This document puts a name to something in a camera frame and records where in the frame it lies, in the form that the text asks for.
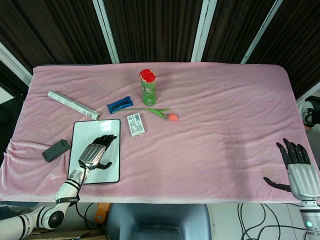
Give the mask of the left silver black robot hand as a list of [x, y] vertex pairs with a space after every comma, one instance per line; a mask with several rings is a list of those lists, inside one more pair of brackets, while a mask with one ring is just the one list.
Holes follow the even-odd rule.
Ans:
[[85, 150], [79, 157], [78, 163], [80, 167], [88, 169], [89, 171], [94, 169], [108, 169], [112, 165], [112, 162], [109, 161], [107, 164], [102, 164], [101, 160], [106, 150], [116, 138], [117, 136], [113, 134], [106, 134], [97, 137], [91, 144], [89, 144], [85, 148]]

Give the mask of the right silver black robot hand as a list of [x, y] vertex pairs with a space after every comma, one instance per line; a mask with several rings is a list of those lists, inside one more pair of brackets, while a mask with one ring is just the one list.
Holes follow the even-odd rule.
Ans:
[[283, 139], [283, 144], [277, 142], [289, 184], [276, 183], [264, 177], [271, 187], [292, 193], [300, 201], [316, 201], [320, 198], [320, 179], [307, 150], [301, 144], [295, 144]]

